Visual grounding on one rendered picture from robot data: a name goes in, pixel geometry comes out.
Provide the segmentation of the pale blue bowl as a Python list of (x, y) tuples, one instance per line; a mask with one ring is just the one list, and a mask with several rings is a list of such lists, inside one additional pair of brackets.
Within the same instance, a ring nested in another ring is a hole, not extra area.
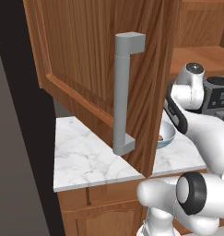
[(175, 138), (175, 128), (171, 123), (162, 121), (159, 128), (159, 136), (163, 137), (163, 141), (159, 141), (157, 148), (164, 148)]

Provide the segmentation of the grey coffee machine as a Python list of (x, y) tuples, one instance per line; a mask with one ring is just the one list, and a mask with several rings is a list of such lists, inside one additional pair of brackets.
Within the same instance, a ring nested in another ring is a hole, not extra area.
[(206, 78), (204, 90), (202, 114), (216, 116), (224, 121), (224, 77)]

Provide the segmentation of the wooden base cabinet door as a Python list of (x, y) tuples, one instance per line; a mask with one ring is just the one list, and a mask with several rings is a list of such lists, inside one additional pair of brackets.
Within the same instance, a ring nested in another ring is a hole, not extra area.
[(65, 236), (136, 236), (141, 208), (63, 213)]

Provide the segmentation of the dark tall fridge housing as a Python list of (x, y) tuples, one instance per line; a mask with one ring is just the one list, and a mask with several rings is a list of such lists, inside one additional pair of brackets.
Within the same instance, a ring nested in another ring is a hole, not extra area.
[(0, 0), (0, 236), (65, 236), (53, 192), (55, 112), (22, 0)]

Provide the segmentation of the wooden wall cabinet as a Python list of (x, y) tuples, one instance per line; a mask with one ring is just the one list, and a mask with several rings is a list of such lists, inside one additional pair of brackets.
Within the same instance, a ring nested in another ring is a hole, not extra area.
[(224, 0), (182, 0), (170, 79), (190, 62), (206, 76), (224, 76)]

